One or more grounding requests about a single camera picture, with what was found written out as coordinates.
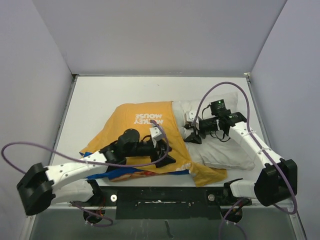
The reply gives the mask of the blue yellow Mickey pillowcase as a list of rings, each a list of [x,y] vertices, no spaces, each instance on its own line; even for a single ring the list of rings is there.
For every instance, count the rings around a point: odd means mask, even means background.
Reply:
[[[151,160],[148,157],[129,157],[127,158],[129,168],[109,169],[107,173],[96,174],[93,178],[108,178],[112,182],[118,182],[159,175],[189,174],[197,187],[217,183],[227,178],[226,169],[210,168],[192,161],[179,132],[170,101],[125,103],[118,106],[103,129],[79,153],[86,157],[116,141],[127,129],[137,130],[140,138],[143,139],[150,134],[151,121],[155,121],[164,129],[172,148],[169,156],[176,160],[175,163],[157,168],[155,165],[150,165]]]

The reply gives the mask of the white pillow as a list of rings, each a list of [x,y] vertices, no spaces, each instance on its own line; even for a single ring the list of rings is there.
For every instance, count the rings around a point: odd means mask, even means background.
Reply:
[[[229,92],[221,95],[207,96],[201,105],[199,115],[208,119],[211,116],[210,110],[203,109],[209,103],[223,99],[227,109],[233,113],[238,110],[238,93]],[[172,110],[178,126],[179,133],[183,139],[186,139],[192,131],[185,129],[185,114],[198,109],[200,100],[181,100],[172,102]],[[186,142],[185,146],[190,154],[191,160],[195,163],[217,169],[237,169],[253,170],[255,163],[245,153],[245,151],[233,139],[227,142],[221,142],[212,136],[207,136],[201,141],[201,144]]]

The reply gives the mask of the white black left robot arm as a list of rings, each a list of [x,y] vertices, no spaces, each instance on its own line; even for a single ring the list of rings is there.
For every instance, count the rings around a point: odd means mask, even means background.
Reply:
[[[100,203],[102,193],[94,180],[88,177],[104,174],[108,167],[126,168],[129,157],[148,157],[156,168],[174,164],[172,148],[160,129],[150,129],[149,140],[140,139],[136,129],[127,129],[117,140],[100,150],[60,165],[32,165],[17,184],[17,190],[26,215],[37,215],[49,206],[63,202]]]

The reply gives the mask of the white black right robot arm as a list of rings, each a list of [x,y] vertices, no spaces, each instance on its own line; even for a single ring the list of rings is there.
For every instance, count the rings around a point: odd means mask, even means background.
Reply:
[[[201,144],[207,135],[222,131],[239,144],[240,148],[253,161],[259,161],[262,169],[256,181],[238,178],[224,184],[223,200],[230,205],[240,198],[257,199],[263,206],[297,195],[298,167],[292,160],[285,160],[274,152],[249,126],[249,121],[240,112],[231,112],[224,100],[209,104],[211,117],[201,119],[197,111],[188,111],[184,115],[186,129],[192,129],[187,142]]]

